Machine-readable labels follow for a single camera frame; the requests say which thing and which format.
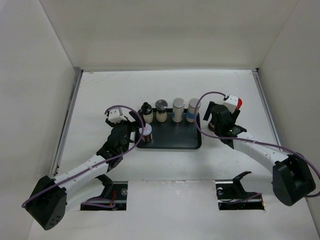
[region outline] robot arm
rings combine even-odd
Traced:
[[[256,144],[258,139],[245,128],[235,124],[241,105],[241,99],[233,95],[226,97],[223,104],[211,101],[203,119],[208,121],[211,115],[209,129],[220,137],[224,144],[248,155],[268,169],[272,173],[275,196],[283,204],[292,206],[316,189],[307,163],[296,155]]]
[[[54,178],[44,176],[37,182],[30,198],[48,188],[52,189],[30,200],[25,209],[43,229],[52,229],[61,221],[65,212],[76,205],[102,193],[102,198],[110,193],[108,189],[111,189],[113,182],[105,174],[122,161],[123,157],[117,156],[129,149],[131,132],[141,127],[138,117],[132,112],[129,114],[136,121],[130,122],[120,108],[109,111],[106,123],[113,128],[105,144],[93,157],[69,172]]]

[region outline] cylindrical container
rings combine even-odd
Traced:
[[[143,114],[143,118],[146,124],[152,123],[154,119],[154,111],[152,110],[152,106],[144,102],[143,105],[141,106],[141,112]]]
[[[160,99],[155,102],[156,114],[155,118],[158,122],[163,123],[167,120],[168,103],[166,100]]]
[[[182,121],[182,114],[185,110],[185,100],[178,97],[173,100],[172,106],[172,120],[176,123],[180,123]]]
[[[188,106],[188,110],[186,112],[186,120],[189,123],[194,123],[195,122],[195,115],[198,114],[199,112],[199,108],[201,106],[201,102],[199,103],[198,108],[196,109],[196,105],[198,102],[198,98],[191,98],[189,101],[189,106]]]
[[[141,135],[142,128],[139,128],[139,134]],[[150,124],[146,123],[143,129],[142,141],[145,143],[149,143],[152,140],[152,127]]]

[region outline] black tray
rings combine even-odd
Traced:
[[[165,122],[158,122],[156,119],[156,109],[153,108],[152,141],[141,141],[137,147],[140,149],[198,149],[201,147],[201,133],[197,130],[194,122],[186,120],[187,109],[184,109],[181,122],[172,120],[172,108],[167,109],[167,119]],[[196,121],[200,126],[200,116]],[[139,130],[135,132],[134,142],[139,138]]]

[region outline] white enclosure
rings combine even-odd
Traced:
[[[281,144],[319,169],[319,11],[319,0],[0,0],[0,238],[28,238],[20,205],[52,170],[74,67],[259,68]],[[319,198],[308,205],[319,232]]]
[[[153,105],[161,98],[172,106],[176,96],[185,99],[187,103],[191,97],[199,97],[213,89],[241,97],[243,104],[237,124],[246,127],[261,141],[276,144],[277,136],[273,131],[256,76],[256,71],[227,69],[85,72],[79,85],[58,172],[70,175],[75,166],[84,163],[104,144],[111,131],[111,127],[104,121],[103,113],[107,107],[129,103],[131,107],[138,109],[144,101]],[[207,133],[210,133],[208,122],[202,120],[202,116],[209,101],[220,103],[222,97],[208,95],[201,101],[200,124]],[[134,133],[131,134],[131,139],[135,139]],[[83,215],[84,212],[78,211],[77,206],[74,211],[67,212],[66,217],[50,231],[43,231],[34,221],[29,239],[59,236],[61,239],[85,240],[88,235],[99,239],[106,234],[113,239],[117,238],[119,232],[124,232],[121,235],[124,240],[148,238],[147,236],[154,232],[159,232],[154,237],[159,240],[175,240],[177,235],[185,240],[206,240],[213,237],[234,239],[237,236],[250,239],[258,235],[259,239],[265,240],[300,240],[302,236],[306,239],[315,238],[316,228],[310,212],[306,210],[306,200],[302,199],[291,207],[284,206],[273,194],[271,173],[249,156],[232,150],[217,139],[203,136],[202,146],[197,150],[135,148],[123,158],[107,176],[113,181],[129,181],[125,213],[118,211],[111,215],[109,212],[91,212]],[[241,181],[244,188],[263,193],[265,211],[219,211],[217,197],[213,194],[215,185],[212,179],[232,179],[244,171],[252,171],[252,174]],[[193,181],[197,180],[201,180],[197,184],[197,187],[202,189],[200,192],[205,191],[202,194],[193,187]],[[150,193],[147,189],[152,189],[153,186],[153,192]],[[173,199],[177,202],[165,204],[164,200],[170,203]],[[275,214],[278,209],[283,209],[281,217]],[[92,223],[84,221],[84,216]],[[247,227],[238,227],[242,219],[248,222]],[[103,223],[101,227],[96,225],[98,222]],[[165,231],[157,230],[162,222],[171,227],[165,225]],[[226,222],[234,226],[234,230],[223,227]],[[103,227],[104,223],[108,223],[108,227]],[[141,231],[141,226],[145,226],[144,231]],[[208,228],[199,230],[199,226]]]

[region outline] black cap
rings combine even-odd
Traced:
[[[152,114],[152,106],[149,103],[144,102],[141,106],[141,112],[143,115]]]

